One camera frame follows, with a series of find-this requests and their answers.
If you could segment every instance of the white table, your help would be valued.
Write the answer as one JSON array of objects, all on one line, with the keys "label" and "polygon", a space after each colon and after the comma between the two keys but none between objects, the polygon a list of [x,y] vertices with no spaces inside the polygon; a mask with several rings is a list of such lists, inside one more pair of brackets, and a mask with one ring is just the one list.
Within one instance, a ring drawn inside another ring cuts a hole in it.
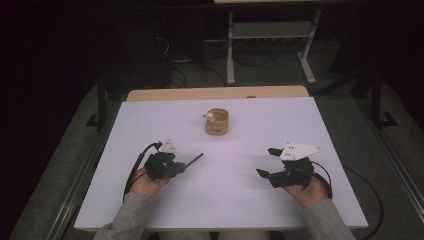
[{"label": "white table", "polygon": [[[202,114],[215,107],[230,114],[229,131],[224,136],[205,132]],[[256,172],[256,168],[282,171],[279,158],[269,155],[267,149],[283,148],[287,141],[324,148],[310,159],[331,174],[333,200],[345,224],[368,226],[314,99],[271,97],[123,103],[75,227],[96,230],[112,222],[138,155],[149,144],[166,139],[180,149],[175,161],[187,163],[200,153],[204,156],[161,190],[147,229],[305,227],[302,209],[295,200]],[[155,152],[150,150],[144,161]],[[326,178],[319,167],[315,169]]]}]

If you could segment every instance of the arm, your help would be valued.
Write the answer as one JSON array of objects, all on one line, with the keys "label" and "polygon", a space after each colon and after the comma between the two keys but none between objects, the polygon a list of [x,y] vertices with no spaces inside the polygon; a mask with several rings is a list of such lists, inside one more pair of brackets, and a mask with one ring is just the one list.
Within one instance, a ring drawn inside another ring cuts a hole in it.
[{"label": "arm", "polygon": [[140,239],[147,218],[153,206],[153,199],[159,190],[168,184],[167,180],[152,181],[144,168],[135,174],[135,182],[125,195],[124,204],[115,216],[113,223],[102,227],[94,239]]},{"label": "arm", "polygon": [[318,179],[312,177],[309,186],[301,191],[294,186],[284,190],[303,207],[312,239],[355,239]]}]

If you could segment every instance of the gray sleeve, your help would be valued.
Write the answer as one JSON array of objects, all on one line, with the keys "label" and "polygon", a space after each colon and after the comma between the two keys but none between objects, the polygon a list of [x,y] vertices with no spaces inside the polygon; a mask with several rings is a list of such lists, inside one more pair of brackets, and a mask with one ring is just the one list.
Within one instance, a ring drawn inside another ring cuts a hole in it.
[{"label": "gray sleeve", "polygon": [[304,209],[312,239],[355,239],[333,201],[326,199]]},{"label": "gray sleeve", "polygon": [[99,229],[94,239],[140,239],[152,206],[153,199],[128,193],[113,223]]}]

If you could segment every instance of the small wooden bowl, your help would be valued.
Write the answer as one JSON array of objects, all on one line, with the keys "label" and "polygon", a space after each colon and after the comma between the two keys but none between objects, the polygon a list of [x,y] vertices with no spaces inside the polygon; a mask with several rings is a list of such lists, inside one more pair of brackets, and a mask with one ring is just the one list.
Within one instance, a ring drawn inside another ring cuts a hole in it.
[{"label": "small wooden bowl", "polygon": [[206,132],[210,135],[225,135],[228,132],[228,111],[222,108],[213,108],[215,121],[206,121]]}]

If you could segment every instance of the hand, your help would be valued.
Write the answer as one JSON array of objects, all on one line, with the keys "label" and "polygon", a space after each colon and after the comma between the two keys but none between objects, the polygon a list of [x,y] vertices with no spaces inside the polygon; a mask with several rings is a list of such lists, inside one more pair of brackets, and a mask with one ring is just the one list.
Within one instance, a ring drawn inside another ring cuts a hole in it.
[{"label": "hand", "polygon": [[137,179],[130,188],[130,192],[134,192],[140,195],[146,195],[150,198],[154,198],[159,190],[168,184],[171,179],[162,179],[153,181],[146,174],[146,168],[138,169],[135,172],[134,178]]},{"label": "hand", "polygon": [[311,177],[309,186],[303,190],[299,190],[296,186],[284,187],[303,208],[309,207],[314,203],[328,198],[328,193],[321,181],[315,177]]}]

